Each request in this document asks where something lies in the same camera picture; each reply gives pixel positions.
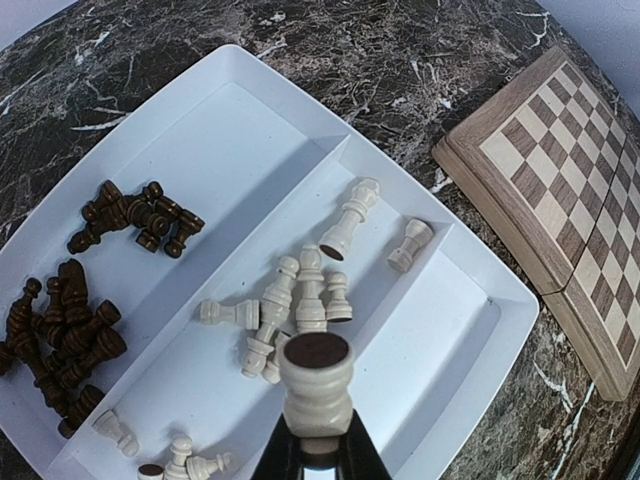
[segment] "dark marble table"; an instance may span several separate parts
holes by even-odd
[[[258,54],[396,159],[522,279],[430,155],[554,44],[631,130],[588,56],[533,0],[90,0],[0,52],[0,242],[136,107],[225,43]],[[601,400],[546,309],[446,479],[595,479],[640,402]],[[0,479],[37,478],[0,438]]]

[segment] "folded wooden chessboard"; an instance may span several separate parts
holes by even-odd
[[[638,149],[568,56],[551,49],[433,156],[511,250],[601,396],[640,368]]]

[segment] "white wall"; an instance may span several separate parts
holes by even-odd
[[[591,55],[640,118],[640,0],[538,0]]]
[[[0,50],[75,0],[0,0]]]

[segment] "pile of dark chess pieces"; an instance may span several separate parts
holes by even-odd
[[[127,345],[111,328],[121,318],[113,303],[105,300],[91,311],[84,269],[77,260],[62,263],[58,275],[47,280],[49,304],[42,315],[32,308],[41,290],[42,284],[29,278],[23,296],[11,305],[7,336],[0,342],[0,375],[8,373],[15,360],[27,365],[46,405],[62,417],[58,431],[71,438],[104,397],[98,388],[85,385],[71,402],[74,392],[97,365],[119,357]],[[38,337],[53,349],[44,359]]]
[[[164,245],[164,252],[171,258],[179,258],[187,239],[204,227],[202,219],[166,197],[155,181],[138,195],[123,195],[111,180],[107,180],[100,187],[98,197],[82,208],[82,218],[87,222],[85,227],[67,244],[71,254],[84,252],[99,244],[105,233],[124,230],[130,225],[141,230],[136,243],[155,253],[172,226],[177,224],[175,233]]]

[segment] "white tray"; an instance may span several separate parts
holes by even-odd
[[[92,306],[121,310],[129,350],[90,382],[106,398],[69,441],[24,366],[0,378],[0,424],[47,479],[134,478],[164,463],[175,431],[205,455],[230,450],[248,479],[281,413],[283,389],[240,374],[244,334],[193,321],[204,298],[259,298],[277,259],[297,256],[333,224],[358,177],[381,199],[356,231],[341,269],[355,319],[331,330],[358,355],[354,405],[397,480],[435,479],[451,462],[509,372],[538,314],[529,290],[449,210],[320,103],[236,46],[197,63],[100,142],[34,210],[0,253],[0,300],[68,258],[79,208],[111,178],[125,192],[157,179],[206,220],[179,261],[114,233],[78,256]],[[434,240],[406,275],[386,257],[408,218]],[[45,303],[41,294],[37,306]],[[142,446],[125,458],[95,433],[115,408]],[[333,478],[328,472],[307,478]]]

